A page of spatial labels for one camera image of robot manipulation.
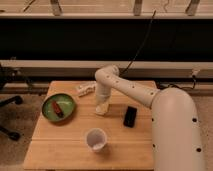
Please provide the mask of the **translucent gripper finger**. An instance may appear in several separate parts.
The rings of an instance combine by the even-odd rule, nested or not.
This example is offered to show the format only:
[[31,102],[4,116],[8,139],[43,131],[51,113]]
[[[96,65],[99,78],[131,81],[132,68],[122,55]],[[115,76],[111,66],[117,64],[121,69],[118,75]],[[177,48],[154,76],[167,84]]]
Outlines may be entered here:
[[100,100],[100,98],[96,98],[96,108],[97,108],[97,107],[100,107],[100,105],[101,105],[101,100]]
[[109,109],[109,99],[106,99],[102,104],[103,112],[108,112]]

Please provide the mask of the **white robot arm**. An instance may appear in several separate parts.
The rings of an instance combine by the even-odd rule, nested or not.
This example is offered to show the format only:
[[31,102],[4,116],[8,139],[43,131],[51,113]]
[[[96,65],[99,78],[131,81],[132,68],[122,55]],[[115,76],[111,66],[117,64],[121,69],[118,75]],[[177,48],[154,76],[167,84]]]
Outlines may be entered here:
[[108,112],[112,88],[151,109],[154,171],[206,171],[197,109],[187,92],[123,79],[116,65],[98,69],[95,79],[98,115]]

